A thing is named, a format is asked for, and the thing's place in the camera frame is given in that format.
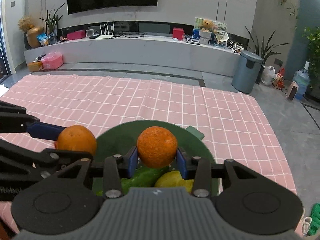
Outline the green cucumber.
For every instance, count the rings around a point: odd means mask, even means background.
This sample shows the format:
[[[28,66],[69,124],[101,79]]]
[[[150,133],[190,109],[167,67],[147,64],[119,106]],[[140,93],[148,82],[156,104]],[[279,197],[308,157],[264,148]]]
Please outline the green cucumber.
[[[121,189],[123,195],[126,195],[132,187],[154,187],[158,178],[169,171],[169,167],[164,168],[148,168],[139,165],[134,175],[131,178],[121,178]],[[97,196],[102,196],[103,191],[103,178],[92,178],[92,191]]]

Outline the green colander bowl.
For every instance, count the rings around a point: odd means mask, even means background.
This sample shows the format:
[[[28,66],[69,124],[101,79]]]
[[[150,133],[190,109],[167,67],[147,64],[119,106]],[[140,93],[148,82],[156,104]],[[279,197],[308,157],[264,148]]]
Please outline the green colander bowl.
[[[97,138],[95,161],[101,162],[115,154],[125,155],[137,150],[140,163],[134,175],[123,178],[123,192],[132,187],[176,187],[191,191],[192,179],[183,179],[178,171],[174,151],[189,160],[193,157],[215,160],[203,143],[204,134],[192,126],[180,126],[156,120],[131,121],[115,126]]]

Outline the orange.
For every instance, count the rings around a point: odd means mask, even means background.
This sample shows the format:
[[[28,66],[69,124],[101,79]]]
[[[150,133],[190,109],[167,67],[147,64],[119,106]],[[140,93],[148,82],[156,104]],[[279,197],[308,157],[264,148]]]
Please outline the orange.
[[[177,149],[176,137],[163,127],[149,127],[137,139],[139,158],[149,168],[164,168],[170,165],[175,159]]]
[[[55,142],[57,150],[88,152],[95,156],[97,140],[84,126],[73,125],[65,128]]]

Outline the pink checkered cloth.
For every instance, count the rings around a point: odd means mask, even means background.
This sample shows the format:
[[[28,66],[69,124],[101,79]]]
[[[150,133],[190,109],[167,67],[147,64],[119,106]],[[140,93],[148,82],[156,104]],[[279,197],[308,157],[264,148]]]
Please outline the pink checkered cloth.
[[[1,201],[17,239],[296,239],[302,204],[280,144],[256,100],[242,93],[158,80],[27,75],[1,97],[40,122],[84,126],[97,138],[120,124],[156,120],[204,134],[215,163],[233,159],[253,174],[211,197],[184,187],[132,187],[114,199],[71,199],[55,175]],[[28,133],[1,140],[34,152],[55,142]]]

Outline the orange box on floor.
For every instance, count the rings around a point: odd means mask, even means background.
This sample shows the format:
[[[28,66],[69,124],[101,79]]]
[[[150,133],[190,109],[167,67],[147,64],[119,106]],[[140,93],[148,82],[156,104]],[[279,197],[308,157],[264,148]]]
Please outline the orange box on floor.
[[[30,72],[39,72],[43,70],[43,64],[41,61],[35,61],[27,64]]]

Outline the pink storage box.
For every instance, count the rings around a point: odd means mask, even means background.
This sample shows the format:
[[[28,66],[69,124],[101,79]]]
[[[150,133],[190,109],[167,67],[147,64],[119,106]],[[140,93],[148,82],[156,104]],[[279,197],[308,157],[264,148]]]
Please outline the pink storage box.
[[[60,52],[46,54],[41,59],[44,70],[56,70],[63,65],[63,57]]]

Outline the golden vase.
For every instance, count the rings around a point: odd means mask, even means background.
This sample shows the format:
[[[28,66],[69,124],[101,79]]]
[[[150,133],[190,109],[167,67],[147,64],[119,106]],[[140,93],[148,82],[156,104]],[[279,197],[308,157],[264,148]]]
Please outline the golden vase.
[[[26,37],[27,37],[29,46],[31,46],[31,48],[38,48],[41,46],[37,37],[42,33],[44,33],[43,27],[33,27],[27,31]]]

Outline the magenta flat box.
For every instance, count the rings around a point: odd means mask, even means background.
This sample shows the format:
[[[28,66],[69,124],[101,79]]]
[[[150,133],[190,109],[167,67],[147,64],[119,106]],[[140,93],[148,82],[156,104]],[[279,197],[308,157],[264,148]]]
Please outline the magenta flat box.
[[[86,37],[86,32],[84,30],[78,30],[67,34],[67,40],[78,40]]]

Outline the grey pedal trash bin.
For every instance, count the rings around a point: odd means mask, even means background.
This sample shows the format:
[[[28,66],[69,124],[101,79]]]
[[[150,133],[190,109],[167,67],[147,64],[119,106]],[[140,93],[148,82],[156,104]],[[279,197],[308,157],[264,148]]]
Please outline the grey pedal trash bin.
[[[232,86],[245,94],[249,94],[258,77],[263,59],[250,51],[242,50],[238,65],[233,75]]]

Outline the green plant in vase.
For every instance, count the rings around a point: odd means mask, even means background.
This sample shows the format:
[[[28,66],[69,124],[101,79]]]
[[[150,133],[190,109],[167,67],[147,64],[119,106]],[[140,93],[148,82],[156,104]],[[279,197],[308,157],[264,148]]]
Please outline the green plant in vase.
[[[46,18],[41,18],[46,24],[47,36],[49,38],[49,44],[56,44],[57,42],[57,25],[61,20],[62,15],[58,16],[57,12],[64,6],[62,4],[57,9],[52,8],[50,11],[47,10]]]

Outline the white wifi router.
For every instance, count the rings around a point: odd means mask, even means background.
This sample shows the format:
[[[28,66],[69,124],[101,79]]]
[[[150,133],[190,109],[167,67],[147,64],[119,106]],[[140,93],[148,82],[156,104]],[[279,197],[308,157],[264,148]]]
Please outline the white wifi router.
[[[100,24],[100,35],[97,37],[97,39],[111,39],[115,38],[114,34],[114,23],[108,24]]]

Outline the grey tv bench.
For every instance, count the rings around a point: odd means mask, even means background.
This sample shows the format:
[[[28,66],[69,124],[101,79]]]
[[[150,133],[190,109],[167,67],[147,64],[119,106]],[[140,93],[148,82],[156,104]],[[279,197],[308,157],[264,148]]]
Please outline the grey tv bench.
[[[233,76],[240,54],[229,49],[174,41],[166,36],[83,38],[24,52],[27,63],[60,52],[65,63],[123,63],[172,67]]]

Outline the white plastic bag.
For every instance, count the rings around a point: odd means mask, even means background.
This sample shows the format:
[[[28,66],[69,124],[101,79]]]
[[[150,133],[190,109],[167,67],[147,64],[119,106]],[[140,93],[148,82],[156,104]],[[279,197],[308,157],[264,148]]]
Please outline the white plastic bag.
[[[270,86],[276,78],[276,71],[273,66],[265,66],[261,75],[261,82],[265,86]]]

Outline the small pink heater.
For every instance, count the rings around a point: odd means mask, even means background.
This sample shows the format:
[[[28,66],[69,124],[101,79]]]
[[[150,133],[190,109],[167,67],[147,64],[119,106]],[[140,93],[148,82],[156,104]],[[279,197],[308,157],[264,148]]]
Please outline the small pink heater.
[[[293,100],[298,92],[298,84],[295,81],[292,81],[287,89],[286,98],[288,100]]]

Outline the potted plant by bin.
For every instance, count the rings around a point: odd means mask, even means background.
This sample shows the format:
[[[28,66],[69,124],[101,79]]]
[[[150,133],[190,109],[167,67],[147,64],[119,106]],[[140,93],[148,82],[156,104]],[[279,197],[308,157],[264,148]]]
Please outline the potted plant by bin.
[[[250,32],[247,27],[246,31],[249,34],[249,39],[253,43],[253,48],[248,46],[248,49],[251,50],[254,54],[260,56],[263,61],[262,65],[264,66],[267,59],[271,57],[272,55],[280,55],[281,53],[274,51],[277,47],[288,45],[288,42],[280,43],[280,44],[271,44],[272,38],[275,35],[276,31],[274,30],[272,34],[269,36],[267,40],[265,40],[265,37],[263,36],[263,39],[261,42],[258,40],[258,36],[255,34],[255,37],[253,37],[252,32]]]

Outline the blue water jug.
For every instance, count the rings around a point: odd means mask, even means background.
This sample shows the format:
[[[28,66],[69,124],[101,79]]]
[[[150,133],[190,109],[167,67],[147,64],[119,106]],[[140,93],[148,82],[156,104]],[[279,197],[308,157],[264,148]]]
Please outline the blue water jug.
[[[297,100],[302,100],[310,83],[310,77],[308,74],[309,66],[310,62],[306,61],[304,68],[296,71],[293,76],[293,81],[298,85],[298,90],[295,96]]]

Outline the teddy bear gift pile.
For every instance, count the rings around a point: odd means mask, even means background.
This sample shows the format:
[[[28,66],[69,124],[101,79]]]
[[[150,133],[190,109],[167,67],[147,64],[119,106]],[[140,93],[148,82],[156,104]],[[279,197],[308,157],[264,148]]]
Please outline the teddy bear gift pile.
[[[227,25],[207,18],[195,18],[192,38],[200,44],[226,46],[229,40]]]

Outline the red box on shelf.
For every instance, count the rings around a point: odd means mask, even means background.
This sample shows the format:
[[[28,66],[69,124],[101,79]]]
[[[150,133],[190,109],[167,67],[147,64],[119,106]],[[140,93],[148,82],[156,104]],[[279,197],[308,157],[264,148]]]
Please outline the red box on shelf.
[[[172,30],[172,38],[176,40],[183,40],[184,37],[184,30],[182,28],[174,27]]]

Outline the climbing plant on cabinet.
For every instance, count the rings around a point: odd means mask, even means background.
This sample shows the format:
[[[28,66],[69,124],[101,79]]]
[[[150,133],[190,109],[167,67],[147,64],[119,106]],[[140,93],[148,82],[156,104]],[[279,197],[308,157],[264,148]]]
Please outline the climbing plant on cabinet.
[[[319,83],[319,58],[320,58],[320,29],[307,27],[303,31],[303,37],[308,40],[308,61],[310,88],[314,89]]]

